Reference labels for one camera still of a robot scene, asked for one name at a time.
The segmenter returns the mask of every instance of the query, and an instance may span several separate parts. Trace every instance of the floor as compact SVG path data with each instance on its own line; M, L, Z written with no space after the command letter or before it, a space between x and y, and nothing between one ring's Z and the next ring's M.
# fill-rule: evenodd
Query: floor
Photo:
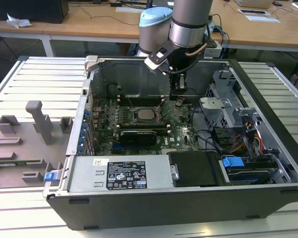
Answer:
M43 45L41 41L33 39L16 39L5 38L5 42L17 55L24 56L45 56ZM106 42L89 42L89 53L84 52L83 43L79 41L52 41L58 57L85 57L87 55L100 56L117 56L119 55L119 46L115 43ZM235 54L230 54L229 58L238 61L255 61L257 51L255 50L237 50ZM297 62L298 53L287 55L283 52L265 51L260 58L262 62L272 62L278 69L286 76L290 77ZM12 58L13 54L7 48L3 41L0 40L0 82L8 73L16 59Z

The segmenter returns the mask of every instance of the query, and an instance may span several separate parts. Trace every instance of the motherboard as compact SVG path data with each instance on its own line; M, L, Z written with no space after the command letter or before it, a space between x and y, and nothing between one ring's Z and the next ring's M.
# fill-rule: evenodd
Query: motherboard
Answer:
M180 99L94 100L95 155L161 155L199 150L190 126L192 105Z

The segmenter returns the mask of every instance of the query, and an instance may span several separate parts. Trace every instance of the warning label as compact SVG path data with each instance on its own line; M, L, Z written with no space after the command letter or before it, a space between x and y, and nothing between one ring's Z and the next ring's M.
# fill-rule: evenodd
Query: warning label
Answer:
M108 190L147 188L145 162L109 162L106 187Z

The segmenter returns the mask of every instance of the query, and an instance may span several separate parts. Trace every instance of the desk leg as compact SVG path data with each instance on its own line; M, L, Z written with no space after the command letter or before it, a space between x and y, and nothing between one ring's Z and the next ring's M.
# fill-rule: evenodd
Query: desk leg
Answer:
M84 51L85 51L85 53L89 53L88 41L83 41L83 45L84 45Z
M254 60L259 61L259 59L262 57L262 54L264 53L264 51L258 51Z
M129 47L131 43L119 43L119 53L121 56L127 56Z
M49 35L45 35L42 39L43 47L47 57L54 57L55 53L51 46L51 38Z

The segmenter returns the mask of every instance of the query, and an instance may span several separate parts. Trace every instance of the aluminum profile table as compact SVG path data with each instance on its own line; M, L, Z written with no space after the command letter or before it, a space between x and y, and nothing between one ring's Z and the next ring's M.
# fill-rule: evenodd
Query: aluminum profile table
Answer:
M49 113L51 120L73 117L86 78L83 63L84 58L30 57L18 61L0 85L0 115L9 112L20 121L32 121L24 102L42 100L43 112ZM265 63L240 64L298 142L298 91L274 67ZM298 238L298 203L289 204L266 219L72 231L45 201L42 189L0 193L0 238Z

